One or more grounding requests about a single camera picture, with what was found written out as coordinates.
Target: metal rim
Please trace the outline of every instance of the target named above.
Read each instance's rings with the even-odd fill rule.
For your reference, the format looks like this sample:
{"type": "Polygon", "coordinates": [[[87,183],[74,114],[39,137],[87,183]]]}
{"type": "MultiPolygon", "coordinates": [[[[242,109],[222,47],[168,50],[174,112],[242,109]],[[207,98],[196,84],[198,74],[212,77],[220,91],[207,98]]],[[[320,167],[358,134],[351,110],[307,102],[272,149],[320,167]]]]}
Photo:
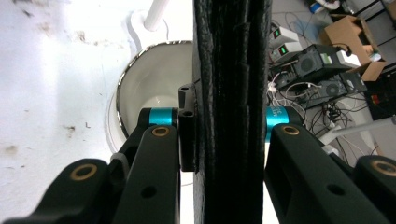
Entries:
{"type": "Polygon", "coordinates": [[[162,46],[162,45],[179,45],[179,44],[192,44],[192,41],[190,40],[178,40],[178,41],[168,41],[168,42],[162,42],[159,44],[151,45],[146,47],[145,49],[142,49],[134,58],[129,62],[128,66],[125,68],[123,73],[121,74],[121,77],[119,79],[119,83],[117,85],[117,97],[116,97],[116,111],[117,111],[117,119],[119,121],[119,125],[121,127],[121,130],[125,136],[125,138],[129,137],[128,131],[126,130],[125,124],[122,119],[122,114],[120,111],[120,90],[122,87],[122,82],[125,78],[125,76],[128,74],[129,69],[132,68],[132,66],[139,60],[146,52],[148,52],[150,49],[153,49],[157,46],[162,46]]]}
{"type": "Polygon", "coordinates": [[[169,129],[166,127],[158,127],[158,128],[155,128],[154,130],[152,130],[152,134],[154,134],[157,137],[164,137],[164,136],[168,135],[169,132],[170,132],[169,129]]]}
{"type": "Polygon", "coordinates": [[[97,170],[98,167],[94,164],[83,164],[73,170],[73,172],[70,174],[70,178],[76,181],[85,180],[95,175],[97,170]],[[78,175],[78,172],[85,168],[91,168],[91,170],[87,174],[78,175]]]}
{"type": "Polygon", "coordinates": [[[396,177],[396,172],[392,171],[387,171],[379,167],[379,165],[386,165],[389,168],[392,168],[393,170],[396,171],[396,166],[387,162],[387,161],[372,161],[372,166],[375,170],[377,170],[379,173],[384,174],[384,175],[389,175],[389,176],[395,176],[396,177]]]}
{"type": "Polygon", "coordinates": [[[300,131],[292,126],[282,126],[282,130],[286,134],[297,135],[300,131]]]}

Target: cardboard box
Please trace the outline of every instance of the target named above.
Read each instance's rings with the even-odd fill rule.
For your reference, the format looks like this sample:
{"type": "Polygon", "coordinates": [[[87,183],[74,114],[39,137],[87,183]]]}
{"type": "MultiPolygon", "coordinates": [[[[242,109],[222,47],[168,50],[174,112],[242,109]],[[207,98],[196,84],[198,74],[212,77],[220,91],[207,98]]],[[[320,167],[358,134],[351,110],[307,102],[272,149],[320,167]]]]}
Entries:
{"type": "Polygon", "coordinates": [[[344,49],[347,48],[342,44],[348,45],[352,53],[358,56],[361,63],[361,67],[352,69],[350,72],[359,72],[363,81],[376,81],[379,75],[381,75],[386,62],[384,59],[378,62],[372,62],[370,60],[366,50],[371,47],[374,51],[379,52],[379,49],[378,45],[374,42],[373,35],[367,23],[363,19],[342,16],[342,19],[327,26],[319,37],[325,45],[341,44],[338,46],[344,49]]]}
{"type": "Polygon", "coordinates": [[[393,1],[387,5],[390,16],[396,20],[396,1],[393,1]]]}

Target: black electronic equipment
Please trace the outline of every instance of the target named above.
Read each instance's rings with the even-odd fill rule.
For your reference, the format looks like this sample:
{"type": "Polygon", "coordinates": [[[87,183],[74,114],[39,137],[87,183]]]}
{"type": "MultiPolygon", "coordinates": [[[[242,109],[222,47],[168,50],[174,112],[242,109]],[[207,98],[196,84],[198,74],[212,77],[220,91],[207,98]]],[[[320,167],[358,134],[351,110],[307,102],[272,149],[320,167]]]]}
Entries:
{"type": "Polygon", "coordinates": [[[309,46],[284,63],[290,65],[280,65],[273,69],[286,71],[276,79],[276,87],[283,91],[297,82],[319,82],[351,69],[347,65],[340,64],[336,53],[336,47],[309,46]]]}
{"type": "Polygon", "coordinates": [[[319,82],[318,85],[319,88],[311,87],[298,93],[302,95],[298,98],[298,102],[304,109],[367,90],[359,73],[341,73],[329,80],[319,82]]]}
{"type": "Polygon", "coordinates": [[[396,71],[390,70],[375,82],[367,82],[366,99],[370,102],[373,120],[385,119],[396,114],[396,71]]]}

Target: sink basin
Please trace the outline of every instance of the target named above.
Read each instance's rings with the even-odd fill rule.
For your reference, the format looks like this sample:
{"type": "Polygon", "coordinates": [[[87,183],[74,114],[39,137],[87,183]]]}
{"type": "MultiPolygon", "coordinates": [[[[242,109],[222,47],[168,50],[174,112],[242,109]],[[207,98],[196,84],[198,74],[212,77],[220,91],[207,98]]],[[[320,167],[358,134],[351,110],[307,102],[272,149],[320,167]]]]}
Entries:
{"type": "Polygon", "coordinates": [[[143,49],[120,76],[106,115],[106,136],[117,152],[144,107],[178,107],[178,88],[192,81],[192,42],[172,41],[143,49]]]}

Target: wire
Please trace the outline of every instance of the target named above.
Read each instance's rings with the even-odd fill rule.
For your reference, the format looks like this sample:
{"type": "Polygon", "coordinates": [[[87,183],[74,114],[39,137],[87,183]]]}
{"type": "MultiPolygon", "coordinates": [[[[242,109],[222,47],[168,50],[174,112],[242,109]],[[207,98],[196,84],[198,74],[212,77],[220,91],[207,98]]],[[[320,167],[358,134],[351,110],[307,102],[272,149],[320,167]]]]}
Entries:
{"type": "Polygon", "coordinates": [[[279,77],[280,74],[281,74],[281,73],[277,73],[277,74],[274,76],[274,78],[272,79],[271,83],[274,83],[275,80],[276,80],[276,78],[279,77]]]}
{"type": "Polygon", "coordinates": [[[344,136],[341,136],[342,139],[344,139],[346,142],[348,142],[350,145],[354,146],[355,148],[357,148],[360,152],[361,155],[366,156],[366,154],[359,148],[357,147],[355,144],[351,143],[349,140],[347,140],[344,136]]]}
{"type": "Polygon", "coordinates": [[[277,22],[276,20],[271,20],[271,23],[273,23],[276,28],[280,26],[280,23],[277,22]]]}
{"type": "Polygon", "coordinates": [[[285,23],[288,25],[289,29],[293,32],[295,32],[298,36],[301,36],[304,40],[307,46],[309,46],[310,44],[312,45],[312,41],[309,40],[306,36],[305,36],[305,32],[308,28],[308,25],[310,24],[312,18],[313,18],[314,14],[311,13],[311,17],[309,18],[308,23],[306,24],[305,28],[301,22],[301,20],[298,18],[298,16],[294,13],[294,12],[285,12],[285,23]],[[288,15],[292,15],[296,18],[296,21],[292,21],[292,22],[288,22],[288,15]],[[298,23],[298,27],[300,27],[300,29],[302,30],[302,33],[298,33],[295,29],[291,29],[291,25],[294,24],[294,27],[297,27],[297,23],[298,23]]]}
{"type": "Polygon", "coordinates": [[[341,145],[341,143],[340,143],[340,141],[338,140],[338,138],[336,138],[335,140],[337,141],[337,143],[338,143],[338,146],[340,146],[340,149],[341,149],[341,150],[343,151],[343,153],[344,153],[344,158],[345,158],[346,164],[348,164],[348,165],[349,165],[349,161],[347,160],[347,154],[346,154],[346,151],[344,150],[344,148],[343,148],[343,146],[341,145]]]}
{"type": "MultiPolygon", "coordinates": [[[[293,85],[289,86],[289,87],[286,89],[286,92],[285,92],[286,97],[285,97],[285,98],[288,98],[288,91],[289,91],[291,88],[293,88],[293,87],[295,87],[295,86],[298,86],[298,85],[308,85],[308,88],[309,88],[309,86],[314,86],[314,87],[316,87],[316,88],[321,88],[321,86],[315,85],[315,84],[312,83],[312,82],[297,82],[297,83],[294,83],[293,85]]],[[[291,97],[300,97],[300,96],[304,96],[304,95],[306,95],[306,94],[307,94],[307,92],[306,92],[306,93],[303,93],[303,94],[300,94],[300,95],[294,95],[294,96],[291,96],[291,97]]]]}
{"type": "Polygon", "coordinates": [[[330,96],[321,96],[321,97],[315,98],[314,100],[320,100],[320,99],[330,99],[330,96]]]}
{"type": "Polygon", "coordinates": [[[289,63],[282,64],[282,65],[280,65],[280,67],[285,67],[285,66],[291,65],[293,63],[297,63],[297,62],[298,62],[298,60],[294,60],[294,61],[291,61],[289,63]]]}
{"type": "Polygon", "coordinates": [[[315,116],[312,119],[313,122],[312,122],[312,126],[310,128],[310,130],[312,130],[311,133],[314,133],[314,127],[315,127],[316,123],[320,120],[320,117],[324,116],[324,113],[323,113],[324,112],[324,108],[322,107],[321,110],[319,110],[318,112],[315,114],[315,116]],[[319,114],[319,117],[317,118],[317,120],[315,120],[315,116],[318,114],[318,112],[321,112],[321,113],[319,114]]]}
{"type": "MultiPolygon", "coordinates": [[[[313,120],[313,119],[306,118],[306,121],[310,121],[310,123],[313,123],[314,120],[313,120]]],[[[323,124],[322,122],[319,122],[319,121],[316,123],[316,125],[328,127],[327,125],[325,125],[325,124],[323,124]]]]}
{"type": "Polygon", "coordinates": [[[367,107],[369,107],[369,106],[367,105],[367,106],[365,106],[365,107],[363,107],[363,108],[360,108],[360,109],[357,109],[357,110],[351,110],[351,109],[340,109],[340,110],[346,110],[346,111],[348,111],[348,113],[349,113],[349,112],[359,112],[359,111],[361,111],[361,110],[363,110],[363,109],[365,109],[365,108],[367,108],[367,107]]]}
{"type": "Polygon", "coordinates": [[[347,144],[349,145],[349,149],[350,149],[350,152],[352,152],[352,154],[353,154],[353,157],[355,157],[355,159],[356,160],[358,160],[358,157],[356,156],[356,154],[355,154],[355,152],[353,151],[353,149],[352,149],[352,147],[350,146],[350,144],[347,142],[347,144]]]}
{"type": "Polygon", "coordinates": [[[295,103],[295,101],[289,100],[289,99],[287,99],[285,97],[283,97],[283,99],[279,99],[278,100],[276,98],[276,94],[277,93],[279,93],[281,96],[283,96],[282,93],[280,93],[280,91],[276,91],[275,93],[271,92],[272,97],[273,97],[272,98],[273,105],[277,104],[278,106],[281,106],[282,105],[280,103],[281,101],[284,102],[282,106],[286,106],[286,103],[289,103],[289,106],[293,107],[297,111],[297,113],[299,113],[301,118],[303,119],[303,121],[304,121],[303,126],[304,126],[306,124],[306,111],[304,110],[304,108],[301,105],[295,103]]]}
{"type": "Polygon", "coordinates": [[[377,149],[378,147],[379,147],[379,146],[376,146],[376,147],[372,150],[372,152],[370,153],[370,156],[373,155],[374,151],[376,151],[376,149],[377,149]]]}
{"type": "Polygon", "coordinates": [[[315,115],[314,115],[314,117],[312,118],[312,122],[311,122],[311,127],[309,127],[309,132],[313,132],[314,131],[314,120],[315,120],[315,117],[319,114],[321,112],[321,110],[318,110],[318,112],[317,113],[315,113],[315,115]]]}
{"type": "Polygon", "coordinates": [[[163,18],[163,23],[165,23],[166,26],[166,40],[169,40],[169,26],[164,18],[163,18]]]}
{"type": "Polygon", "coordinates": [[[323,132],[324,130],[329,130],[329,127],[324,127],[322,129],[320,129],[318,132],[314,133],[314,136],[318,136],[321,132],[323,132]]]}
{"type": "Polygon", "coordinates": [[[271,97],[268,95],[268,92],[267,92],[267,101],[268,101],[267,106],[270,106],[271,103],[272,103],[272,99],[271,99],[271,97]]]}
{"type": "Polygon", "coordinates": [[[312,94],[312,95],[309,96],[308,100],[306,101],[305,108],[308,108],[308,107],[309,107],[309,102],[311,102],[312,97],[313,97],[314,95],[317,95],[317,94],[318,94],[318,92],[315,92],[314,94],[312,94]]]}
{"type": "Polygon", "coordinates": [[[352,107],[350,107],[347,103],[345,103],[343,101],[338,101],[337,103],[345,105],[346,107],[348,106],[348,107],[350,107],[351,110],[357,109],[357,108],[359,108],[359,107],[361,107],[363,105],[367,105],[367,103],[364,102],[363,104],[356,106],[357,102],[358,102],[358,99],[355,99],[355,103],[353,104],[352,107]]]}
{"type": "Polygon", "coordinates": [[[323,124],[324,124],[325,126],[327,126],[327,125],[326,125],[326,118],[327,118],[328,120],[330,120],[330,119],[328,118],[327,113],[325,113],[325,115],[326,115],[326,116],[322,116],[322,121],[323,121],[323,124]]]}
{"type": "Polygon", "coordinates": [[[352,49],[350,48],[350,46],[348,44],[345,43],[332,43],[332,45],[344,45],[346,47],[346,55],[350,56],[352,54],[352,49]]]}
{"type": "MultiPolygon", "coordinates": [[[[377,104],[373,103],[372,99],[370,97],[367,97],[364,94],[362,96],[364,97],[364,99],[358,98],[357,100],[364,101],[368,105],[368,107],[380,109],[384,115],[387,115],[387,116],[394,115],[393,112],[389,112],[387,109],[383,108],[381,105],[377,105],[377,104]]],[[[390,97],[390,96],[391,97],[396,97],[396,94],[392,94],[392,95],[388,94],[388,97],[390,97]]]]}
{"type": "Polygon", "coordinates": [[[343,97],[349,98],[349,99],[354,99],[354,100],[367,101],[366,99],[355,98],[355,97],[351,97],[351,96],[343,96],[343,97]]]}
{"type": "Polygon", "coordinates": [[[288,99],[288,100],[291,100],[291,99],[289,99],[289,98],[286,98],[286,96],[285,96],[284,94],[282,94],[281,91],[278,91],[277,93],[279,93],[283,98],[288,99]]]}

